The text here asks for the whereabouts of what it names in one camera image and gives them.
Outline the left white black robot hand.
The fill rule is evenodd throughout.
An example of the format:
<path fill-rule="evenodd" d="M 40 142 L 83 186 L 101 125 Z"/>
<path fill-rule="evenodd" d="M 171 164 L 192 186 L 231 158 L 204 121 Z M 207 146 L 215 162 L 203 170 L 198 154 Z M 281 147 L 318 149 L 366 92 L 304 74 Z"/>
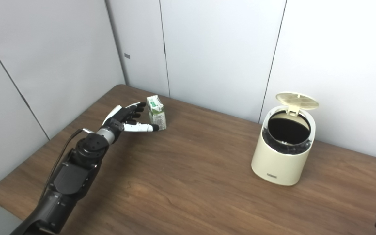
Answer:
<path fill-rule="evenodd" d="M 133 103 L 127 107 L 116 106 L 106 117 L 102 128 L 111 129 L 114 132 L 157 132 L 159 125 L 140 123 L 140 118 L 146 106 L 145 102 Z"/>

